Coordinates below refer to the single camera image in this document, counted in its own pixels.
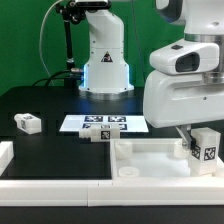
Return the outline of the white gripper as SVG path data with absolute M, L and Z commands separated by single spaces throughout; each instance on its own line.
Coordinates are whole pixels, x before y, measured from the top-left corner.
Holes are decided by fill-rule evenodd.
M 224 84 L 205 84 L 202 74 L 153 71 L 145 83 L 143 115 L 155 128 L 177 126 L 183 148 L 193 150 L 196 139 L 188 124 L 224 119 Z

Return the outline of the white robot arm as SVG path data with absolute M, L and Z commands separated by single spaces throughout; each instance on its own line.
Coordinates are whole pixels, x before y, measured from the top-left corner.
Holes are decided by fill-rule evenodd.
M 154 0 L 158 36 L 149 56 L 143 115 L 196 144 L 192 124 L 224 119 L 224 0 Z

